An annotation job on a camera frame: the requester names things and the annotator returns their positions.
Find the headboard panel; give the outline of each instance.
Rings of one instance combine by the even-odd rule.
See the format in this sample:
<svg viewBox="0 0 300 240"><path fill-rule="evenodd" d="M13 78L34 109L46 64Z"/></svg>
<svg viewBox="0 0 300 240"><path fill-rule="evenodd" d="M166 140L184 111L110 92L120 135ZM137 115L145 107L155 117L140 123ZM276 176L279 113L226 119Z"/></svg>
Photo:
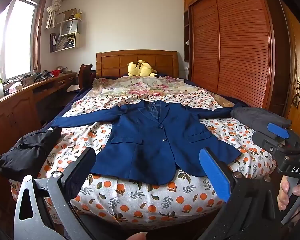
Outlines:
<svg viewBox="0 0 300 240"><path fill-rule="evenodd" d="M167 50L118 50L97 53L97 76L122 77L128 73L128 64L132 61L144 60L150 66L169 76L179 77L179 62L176 51Z"/></svg>

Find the human hand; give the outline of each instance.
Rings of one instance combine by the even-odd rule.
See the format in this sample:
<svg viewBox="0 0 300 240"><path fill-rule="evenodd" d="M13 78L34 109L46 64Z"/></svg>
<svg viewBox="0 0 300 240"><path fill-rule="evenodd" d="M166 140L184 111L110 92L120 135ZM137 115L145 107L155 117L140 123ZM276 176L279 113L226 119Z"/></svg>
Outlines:
<svg viewBox="0 0 300 240"><path fill-rule="evenodd" d="M289 197L288 197L289 188L290 188L290 184L287 180L287 176L283 176L280 183L279 194L277 197L278 207L280 210L285 210L287 205L289 204ZM300 196L300 184L293 188L292 193L296 196ZM299 218L300 218L300 214L298 214L292 221L296 222L299 220Z"/></svg>
<svg viewBox="0 0 300 240"><path fill-rule="evenodd" d="M140 232L133 236L130 236L127 240L146 240L146 234L148 232Z"/></svg>

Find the tied curtain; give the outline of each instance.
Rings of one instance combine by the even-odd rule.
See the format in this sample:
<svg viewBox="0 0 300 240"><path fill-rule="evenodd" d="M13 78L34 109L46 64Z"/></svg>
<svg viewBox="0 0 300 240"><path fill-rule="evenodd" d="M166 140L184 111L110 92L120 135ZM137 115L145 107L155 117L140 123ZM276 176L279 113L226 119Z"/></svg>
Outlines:
<svg viewBox="0 0 300 240"><path fill-rule="evenodd" d="M52 5L47 8L48 12L48 19L47 19L47 25L46 29L52 29L54 28L54 22L55 22L55 15L56 12L60 9L60 3L63 0L52 0Z"/></svg>

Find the black cable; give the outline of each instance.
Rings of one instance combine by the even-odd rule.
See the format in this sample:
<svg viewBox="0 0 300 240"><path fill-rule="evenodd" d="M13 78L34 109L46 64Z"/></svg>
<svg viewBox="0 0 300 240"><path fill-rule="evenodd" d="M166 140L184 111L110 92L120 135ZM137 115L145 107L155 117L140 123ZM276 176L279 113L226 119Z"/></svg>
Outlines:
<svg viewBox="0 0 300 240"><path fill-rule="evenodd" d="M284 226L285 226L286 224L290 223L291 220L294 219L294 218L295 218L297 215L299 215L299 214L300 214L300 210L298 211L297 214L295 214L293 217L291 217L291 218L284 224Z"/></svg>

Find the blazer collar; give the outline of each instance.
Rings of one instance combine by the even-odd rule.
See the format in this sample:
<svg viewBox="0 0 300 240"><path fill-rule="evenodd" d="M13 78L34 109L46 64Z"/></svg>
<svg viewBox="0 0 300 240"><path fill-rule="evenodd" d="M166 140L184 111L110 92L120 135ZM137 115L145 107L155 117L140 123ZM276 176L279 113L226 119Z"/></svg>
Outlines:
<svg viewBox="0 0 300 240"><path fill-rule="evenodd" d="M169 104L167 104L164 101L157 100L154 101L153 103L160 104L160 114L159 114L159 120L155 119L152 114L149 113L149 111L146 109L146 104L149 104L148 101L142 100L139 103L138 110L147 118L151 119L154 122L159 122L162 123L163 120L166 118L168 111L169 111Z"/></svg>

